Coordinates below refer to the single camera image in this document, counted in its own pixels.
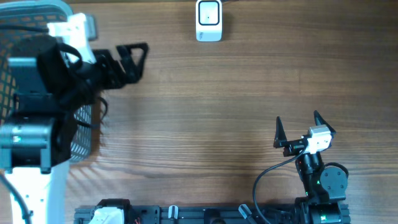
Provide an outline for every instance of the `plastic basket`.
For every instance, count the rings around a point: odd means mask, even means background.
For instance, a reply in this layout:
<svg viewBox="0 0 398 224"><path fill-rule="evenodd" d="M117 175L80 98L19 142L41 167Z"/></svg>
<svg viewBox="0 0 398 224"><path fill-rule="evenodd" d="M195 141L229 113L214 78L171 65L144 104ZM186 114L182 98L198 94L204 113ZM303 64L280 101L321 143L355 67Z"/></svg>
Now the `plastic basket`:
<svg viewBox="0 0 398 224"><path fill-rule="evenodd" d="M23 1L0 4L0 24L41 27L48 22L66 21L73 11L61 0ZM12 95L18 90L18 82L12 77L7 58L11 47L19 40L40 35L24 30L0 30L0 124L12 110ZM91 124L92 106L83 106L75 113L75 118ZM82 126L71 143L71 162L87 158L91 152L91 129Z"/></svg>

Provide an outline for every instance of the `wire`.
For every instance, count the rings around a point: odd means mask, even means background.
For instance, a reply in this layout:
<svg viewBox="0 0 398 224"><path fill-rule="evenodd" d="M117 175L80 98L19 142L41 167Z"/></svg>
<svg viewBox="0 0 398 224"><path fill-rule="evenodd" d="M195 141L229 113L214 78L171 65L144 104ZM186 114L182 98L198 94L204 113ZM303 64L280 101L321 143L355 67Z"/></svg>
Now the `wire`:
<svg viewBox="0 0 398 224"><path fill-rule="evenodd" d="M105 106L105 111L104 111L104 113L102 114L102 117L101 117L99 123L98 123L98 124L88 124L88 123L86 123L86 122L76 120L77 124L79 124L80 126L86 127L86 128L94 128L94 129L97 129L97 128L100 127L101 121L104 119L104 117L105 117L106 114L108 113L108 102L107 102L104 98L102 98L102 97L100 97L100 96L97 97L97 99L99 99L100 102L102 102L102 104L104 104L104 106Z"/></svg>
<svg viewBox="0 0 398 224"><path fill-rule="evenodd" d="M0 25L0 29L9 29L9 30L26 30L33 32L45 32L48 33L48 28L38 28L38 27L26 27L26 26L15 26L15 25Z"/></svg>
<svg viewBox="0 0 398 224"><path fill-rule="evenodd" d="M81 68L81 66L83 66L83 57L76 48L65 43L59 43L58 47L61 52L70 53L79 58L79 60L77 60L75 63L70 64L70 68L72 68L74 72Z"/></svg>
<svg viewBox="0 0 398 224"><path fill-rule="evenodd" d="M276 169L276 168L278 168L278 167L281 167L281 166L283 166L283 165L286 165L286 164L288 164L288 163L290 163L290 162L296 160L296 159L299 158L302 154L304 154L304 152L305 152L305 150L302 150L297 156L295 156L295 157L293 157L293 158L291 158L291 159L286 160L285 162L281 162L280 164L274 165L274 166L272 166L272 167L270 167L270 168L268 168L268 169L262 171L262 173L261 173L261 174L257 177L257 179L254 181L254 185L253 185L253 202L254 202L254 205L256 206L256 210L257 210L259 216L265 221L265 223L271 224L271 222L268 221L268 219L262 214L262 212L260 211L259 205L257 204L257 200L256 200L256 189L257 189L257 184L258 184L259 180L261 179L261 177L262 177L263 175L265 175L265 174L268 173L269 171L274 170L274 169Z"/></svg>
<svg viewBox="0 0 398 224"><path fill-rule="evenodd" d="M30 220L30 212L27 209L24 199L22 199L18 191L14 188L14 186L12 186L10 182L8 182L8 180L3 174L0 174L0 180L4 184L4 186L8 189L8 191L10 191L10 193L14 196L15 201L18 202L22 211L22 219L25 220L25 224L31 224L32 221Z"/></svg>
<svg viewBox="0 0 398 224"><path fill-rule="evenodd" d="M337 162L329 162L329 163L325 164L325 167L328 167L328 166L339 167L340 169L342 169L344 171L344 173L346 173L346 177L348 179L348 169L345 166L338 164Z"/></svg>

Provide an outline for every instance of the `black plastic part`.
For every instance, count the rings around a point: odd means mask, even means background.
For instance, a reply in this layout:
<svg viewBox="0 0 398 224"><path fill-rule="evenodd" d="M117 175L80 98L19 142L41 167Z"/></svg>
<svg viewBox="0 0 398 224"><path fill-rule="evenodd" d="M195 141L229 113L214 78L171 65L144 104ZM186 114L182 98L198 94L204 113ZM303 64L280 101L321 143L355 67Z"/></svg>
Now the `black plastic part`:
<svg viewBox="0 0 398 224"><path fill-rule="evenodd" d="M331 137L333 138L333 136L336 134L336 130L334 128L332 128L323 118L322 116L319 114L318 111L314 111L313 112L313 117L315 120L315 124L318 125L323 125L325 124L326 126L328 126L330 132L331 132Z"/></svg>
<svg viewBox="0 0 398 224"><path fill-rule="evenodd" d="M343 170L338 167L329 167L323 170L320 183L327 191L328 202L338 202L346 199L345 190L348 180Z"/></svg>
<svg viewBox="0 0 398 224"><path fill-rule="evenodd" d="M0 129L0 167L11 173L13 167L35 166L48 174L51 167L70 158L76 130L72 114L28 118L11 114Z"/></svg>
<svg viewBox="0 0 398 224"><path fill-rule="evenodd" d="M295 161L295 165L307 193L308 204L345 200L348 185L345 172L339 167L325 168L320 152L303 154Z"/></svg>
<svg viewBox="0 0 398 224"><path fill-rule="evenodd" d="M280 117L276 117L276 132L275 132L275 139L274 139L274 147L286 147L289 146L289 142L287 141L284 126L282 125L282 120Z"/></svg>
<svg viewBox="0 0 398 224"><path fill-rule="evenodd" d="M122 88L126 84L137 83L144 71L144 63L149 51L147 43L119 45L116 49L121 56L120 66L117 60L113 60L109 50L94 50L99 67L106 74L107 80L103 83L105 90ZM142 49L143 53L136 65L132 60L132 50Z"/></svg>
<svg viewBox="0 0 398 224"><path fill-rule="evenodd" d="M59 95L74 85L54 37L39 35L22 39L13 46L11 55L10 68L19 93Z"/></svg>
<svg viewBox="0 0 398 224"><path fill-rule="evenodd" d="M75 210L74 224L87 224L90 222L97 207L83 207ZM249 207L252 212L253 220L258 224L264 221L258 217L256 209ZM330 217L341 217L336 224L350 224L349 210L347 205L333 203L331 205L308 206L305 202L298 201L298 204L267 205L261 210L272 224L321 224L328 222L318 222L319 214ZM129 209L129 223L134 223L135 218L139 217L141 224L170 224L168 218L169 208L159 206L132 206ZM173 220L175 224L247 224L247 221L238 212L236 207L179 207L178 218Z"/></svg>
<svg viewBox="0 0 398 224"><path fill-rule="evenodd" d="M280 117L276 117L275 148L284 148L284 157L297 156L308 145L307 138L288 141Z"/></svg>

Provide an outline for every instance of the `small white box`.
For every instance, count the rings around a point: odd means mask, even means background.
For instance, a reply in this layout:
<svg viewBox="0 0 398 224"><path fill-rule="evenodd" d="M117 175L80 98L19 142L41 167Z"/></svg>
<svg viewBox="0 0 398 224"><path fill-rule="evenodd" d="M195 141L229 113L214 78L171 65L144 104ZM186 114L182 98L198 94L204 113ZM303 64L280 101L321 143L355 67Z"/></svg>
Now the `small white box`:
<svg viewBox="0 0 398 224"><path fill-rule="evenodd" d="M196 7L197 40L214 42L223 35L223 4L220 0L198 0Z"/></svg>

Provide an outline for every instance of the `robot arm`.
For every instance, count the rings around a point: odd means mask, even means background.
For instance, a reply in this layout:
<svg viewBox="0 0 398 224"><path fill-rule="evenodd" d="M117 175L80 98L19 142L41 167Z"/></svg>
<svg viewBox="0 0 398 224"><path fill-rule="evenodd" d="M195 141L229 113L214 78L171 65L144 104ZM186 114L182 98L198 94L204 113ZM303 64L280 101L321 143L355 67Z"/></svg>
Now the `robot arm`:
<svg viewBox="0 0 398 224"><path fill-rule="evenodd" d="M13 46L9 58L19 91L14 95L17 109L0 127L0 168L6 170L4 181L22 199L11 194L15 224L64 223L71 141L78 125L96 127L77 121L73 114L93 104L102 90L137 83L149 50L146 43L117 46L122 69L108 50L90 49L88 41L96 37L91 16L75 14L47 27L48 34ZM144 51L138 65L131 58L134 48Z"/></svg>

